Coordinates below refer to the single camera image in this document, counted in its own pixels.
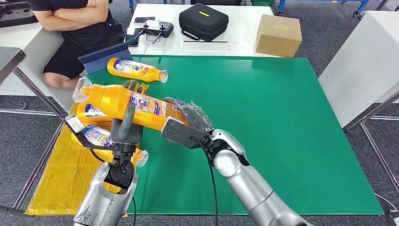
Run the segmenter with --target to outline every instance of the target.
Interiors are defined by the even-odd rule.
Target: person's knee
[[[43,73],[43,81],[46,85],[55,88],[61,89],[63,81],[52,73]]]

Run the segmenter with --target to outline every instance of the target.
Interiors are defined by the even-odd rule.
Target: green mat
[[[193,101],[215,128],[232,133],[250,163],[299,214],[383,214],[304,58],[135,56],[167,69],[167,83],[150,83],[151,97]],[[122,84],[106,70],[93,83]],[[172,144],[144,129],[141,148],[150,153],[138,169],[138,213],[213,214],[211,176],[202,150]],[[246,214],[215,171],[220,214]]]

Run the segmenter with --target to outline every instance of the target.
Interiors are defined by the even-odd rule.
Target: black t-shirt
[[[28,0],[28,3],[33,11],[50,10],[54,12],[60,8],[84,8],[88,0]],[[111,12],[108,10],[108,17],[105,22],[93,24],[75,31],[62,32],[62,36],[66,41],[91,48],[107,37],[114,23]]]

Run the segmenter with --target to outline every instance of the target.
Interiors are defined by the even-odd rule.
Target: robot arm
[[[174,143],[194,149],[202,147],[211,163],[237,195],[258,226],[312,226],[289,208],[249,163],[244,147],[227,131],[213,129],[209,119],[194,104],[182,108],[184,115],[197,115],[190,126],[168,118],[161,135]]]
[[[213,163],[258,226],[311,226],[289,208],[247,161],[245,149],[227,131],[214,129],[212,141],[228,147],[217,150]]]
[[[130,159],[142,135],[142,128],[135,128],[136,125],[131,123],[133,114],[134,104],[129,105],[123,121],[112,122],[111,134],[116,145],[108,150],[112,150],[113,161],[103,162],[95,171],[73,218],[74,226],[116,226],[127,212],[138,182]],[[84,138],[81,132],[84,126],[76,115],[67,116],[65,121],[84,147],[105,149]],[[120,191],[114,193],[106,190],[104,182],[119,187]]]

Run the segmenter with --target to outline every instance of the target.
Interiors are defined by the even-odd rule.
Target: bottle cap
[[[78,80],[78,84],[76,84],[75,90],[72,94],[72,99],[75,103],[87,101],[91,84],[91,81],[87,77]]]
[[[165,83],[168,80],[168,71],[167,70],[160,71],[158,79],[160,82]]]
[[[147,161],[148,161],[148,156],[150,154],[146,150],[140,150],[134,157],[134,162],[136,163],[137,167],[143,167]]]

